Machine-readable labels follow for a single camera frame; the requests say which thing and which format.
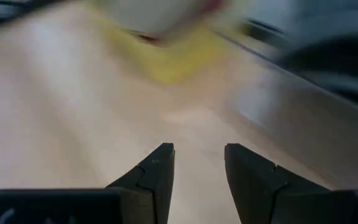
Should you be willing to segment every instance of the table surface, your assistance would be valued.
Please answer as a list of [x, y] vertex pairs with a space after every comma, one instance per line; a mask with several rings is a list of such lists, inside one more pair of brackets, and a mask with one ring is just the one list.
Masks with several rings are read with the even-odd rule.
[[170, 223], [239, 223], [229, 142], [329, 186], [232, 109], [247, 73], [264, 68], [231, 48], [167, 86], [126, 62], [82, 2], [0, 27], [0, 188], [103, 187], [162, 142], [177, 151]]

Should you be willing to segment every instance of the yellow sponge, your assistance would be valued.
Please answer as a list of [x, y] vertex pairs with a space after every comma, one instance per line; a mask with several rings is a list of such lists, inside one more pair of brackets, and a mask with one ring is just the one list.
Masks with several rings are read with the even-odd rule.
[[98, 16], [103, 32], [121, 47], [148, 76], [162, 83], [176, 83], [194, 75], [224, 53], [225, 41], [199, 22], [186, 33], [162, 43], [148, 44], [125, 29], [113, 25], [107, 16]]

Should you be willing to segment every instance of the light wood surface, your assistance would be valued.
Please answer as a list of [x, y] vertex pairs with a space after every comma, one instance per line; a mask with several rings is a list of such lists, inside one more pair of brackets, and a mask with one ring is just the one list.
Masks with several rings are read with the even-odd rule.
[[81, 2], [0, 27], [0, 188], [103, 187], [162, 142], [177, 151], [170, 223], [239, 223], [229, 142], [332, 187], [231, 109], [247, 73], [263, 68], [230, 48], [188, 82], [163, 86], [100, 36]]

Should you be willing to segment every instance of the yellow object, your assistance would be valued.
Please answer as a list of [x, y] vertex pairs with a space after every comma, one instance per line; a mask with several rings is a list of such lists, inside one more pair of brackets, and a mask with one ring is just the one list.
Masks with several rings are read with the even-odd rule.
[[148, 76], [162, 83], [176, 83], [212, 64], [224, 53], [225, 41], [208, 30], [203, 22], [187, 29], [183, 35], [161, 46], [143, 42], [113, 25], [109, 18], [98, 16], [103, 32], [120, 46]]

